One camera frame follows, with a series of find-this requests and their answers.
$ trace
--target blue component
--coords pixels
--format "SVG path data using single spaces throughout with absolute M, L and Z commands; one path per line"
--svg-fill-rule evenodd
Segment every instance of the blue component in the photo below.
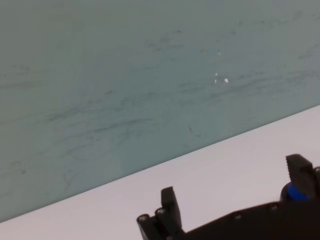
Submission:
M 310 197 L 302 194 L 293 184 L 288 186 L 288 194 L 294 201 L 309 200 Z

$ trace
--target black plastic part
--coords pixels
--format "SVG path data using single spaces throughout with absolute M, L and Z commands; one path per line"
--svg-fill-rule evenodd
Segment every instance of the black plastic part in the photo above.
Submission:
M 280 194 L 280 201 L 291 201 L 291 197 L 289 196 L 288 194 L 288 186 L 291 184 L 291 182 L 287 183 L 283 188 L 282 188 L 282 191 L 281 191 L 281 194 Z
M 286 157 L 291 183 L 304 195 L 319 197 L 319 184 L 311 162 L 300 154 Z
M 174 192 L 174 188 L 167 187 L 161 190 L 161 205 L 162 208 L 167 210 L 167 213 L 170 214 L 170 217 L 177 223 L 177 225 L 181 228 L 181 215 L 177 202 L 177 198 Z
M 318 240 L 320 239 L 320 168 L 299 154 L 286 157 L 291 182 L 280 201 L 230 213 L 192 231 L 184 232 L 172 187 L 161 191 L 162 207 L 155 216 L 138 218 L 143 240 Z M 289 184 L 309 200 L 292 201 Z

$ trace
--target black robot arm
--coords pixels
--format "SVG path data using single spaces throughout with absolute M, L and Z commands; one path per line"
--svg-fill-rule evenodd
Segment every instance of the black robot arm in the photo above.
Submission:
M 184 232 L 172 187 L 161 191 L 154 216 L 137 218 L 143 240 L 309 240 L 320 239 L 318 168 L 301 155 L 286 157 L 291 183 L 278 202 L 242 209 Z

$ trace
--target white table surface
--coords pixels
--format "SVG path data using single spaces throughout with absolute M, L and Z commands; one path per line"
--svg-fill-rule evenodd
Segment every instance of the white table surface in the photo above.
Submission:
M 4 240 L 141 240 L 140 214 L 173 186 L 190 231 L 232 211 L 277 201 L 285 156 L 320 165 L 320 106 L 229 138 L 0 224 Z

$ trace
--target screw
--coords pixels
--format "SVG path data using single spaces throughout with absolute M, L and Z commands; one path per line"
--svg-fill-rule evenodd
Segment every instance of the screw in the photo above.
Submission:
M 138 221 L 139 222 L 144 222 L 148 219 L 148 215 L 141 215 L 140 217 L 138 217 Z
M 234 216 L 234 219 L 235 220 L 240 220 L 242 218 L 242 215 L 240 213 L 237 213 L 235 216 Z
M 164 208 L 159 208 L 157 211 L 155 211 L 156 214 L 164 214 L 166 210 Z
M 271 206 L 271 210 L 272 210 L 272 211 L 275 211 L 275 210 L 277 210 L 277 209 L 278 209 L 278 206 L 277 206 L 277 205 Z

